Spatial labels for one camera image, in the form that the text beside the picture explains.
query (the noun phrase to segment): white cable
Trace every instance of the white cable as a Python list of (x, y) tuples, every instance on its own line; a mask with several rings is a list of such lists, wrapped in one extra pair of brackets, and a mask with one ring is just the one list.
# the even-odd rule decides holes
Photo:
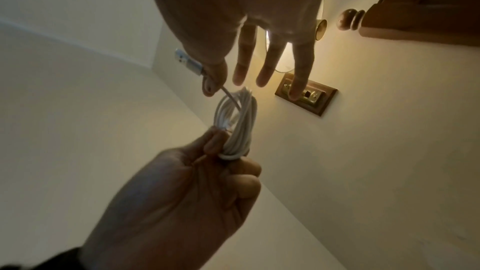
[[(175, 59), (195, 74), (199, 76), (204, 74), (202, 64), (190, 58), (184, 51), (177, 49)], [(225, 92), (225, 96), (216, 107), (213, 125), (231, 132), (230, 138), (218, 157), (232, 161), (244, 156), (250, 150), (252, 129), (257, 118), (257, 100), (252, 96), (252, 91), (246, 87), (234, 93), (230, 93), (223, 86), (221, 89)]]

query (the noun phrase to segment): wall sconce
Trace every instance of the wall sconce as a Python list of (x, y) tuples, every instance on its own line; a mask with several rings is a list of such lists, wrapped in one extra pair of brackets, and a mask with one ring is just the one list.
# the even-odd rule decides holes
[[(325, 34), (327, 30), (327, 20), (322, 19), (324, 14), (324, 0), (321, 1), (320, 8), (318, 9), (318, 14), (316, 16), (316, 27), (315, 33), (315, 40), (319, 41)], [(265, 31), (265, 52), (269, 49), (270, 45), (270, 38), (269, 32)], [(292, 49), (292, 44), (289, 42), (286, 44), (285, 50), (276, 65), (275, 71), (280, 73), (287, 73), (292, 71), (295, 68), (295, 60), (294, 60), (294, 53)]]

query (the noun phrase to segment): wooden knob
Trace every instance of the wooden knob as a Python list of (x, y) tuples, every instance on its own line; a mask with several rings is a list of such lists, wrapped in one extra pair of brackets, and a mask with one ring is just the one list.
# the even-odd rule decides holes
[(340, 14), (336, 22), (336, 27), (341, 31), (358, 30), (364, 15), (364, 10), (357, 11), (354, 8), (349, 8)]
[(316, 30), (315, 30), (315, 40), (319, 41), (320, 39), (322, 39), (326, 31), (327, 31), (327, 20), (317, 19)]

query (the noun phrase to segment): finger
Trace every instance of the finger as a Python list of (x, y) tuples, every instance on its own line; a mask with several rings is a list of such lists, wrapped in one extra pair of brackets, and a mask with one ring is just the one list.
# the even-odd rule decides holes
[(268, 37), (270, 45), (266, 52), (265, 63), (256, 78), (256, 85), (259, 87), (265, 87), (268, 84), (287, 45), (287, 41), (277, 34), (269, 32)]
[(238, 60), (233, 73), (233, 83), (240, 86), (244, 83), (247, 71), (250, 67), (250, 61), (254, 54), (255, 44), (257, 42), (257, 26), (254, 24), (244, 24), (241, 27), (238, 37)]
[(293, 58), (295, 59), (295, 76), (288, 95), (291, 100), (297, 100), (309, 81), (310, 72), (314, 65), (315, 40), (304, 44), (293, 45)]
[(205, 145), (203, 148), (203, 151), (205, 152), (206, 155), (218, 155), (220, 152), (222, 152), (225, 143), (229, 139), (230, 135), (224, 131), (224, 130), (219, 130)]
[(188, 160), (194, 162), (196, 159), (204, 155), (204, 147), (209, 143), (217, 133), (219, 129), (215, 126), (209, 128), (205, 134), (195, 139), (193, 142), (181, 147), (181, 151), (185, 153)]
[(223, 207), (229, 208), (234, 203), (240, 213), (242, 222), (252, 210), (252, 207), (259, 197), (262, 184), (253, 175), (229, 175), (223, 180), (228, 195), (223, 198)]
[(205, 76), (202, 82), (203, 94), (212, 97), (227, 81), (227, 62), (225, 59), (218, 64), (208, 64), (203, 66)]
[(237, 175), (249, 174), (259, 177), (262, 173), (262, 167), (258, 163), (244, 156), (238, 160), (229, 162), (227, 169), (231, 174)]

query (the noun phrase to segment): dark sleeve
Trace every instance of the dark sleeve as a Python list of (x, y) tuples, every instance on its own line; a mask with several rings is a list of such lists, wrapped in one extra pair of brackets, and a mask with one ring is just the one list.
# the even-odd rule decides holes
[[(67, 252), (61, 253), (51, 259), (39, 264), (36, 267), (29, 268), (30, 270), (86, 270), (79, 262), (77, 255), (80, 248), (75, 248)], [(0, 270), (19, 270), (21, 266), (4, 266)]]

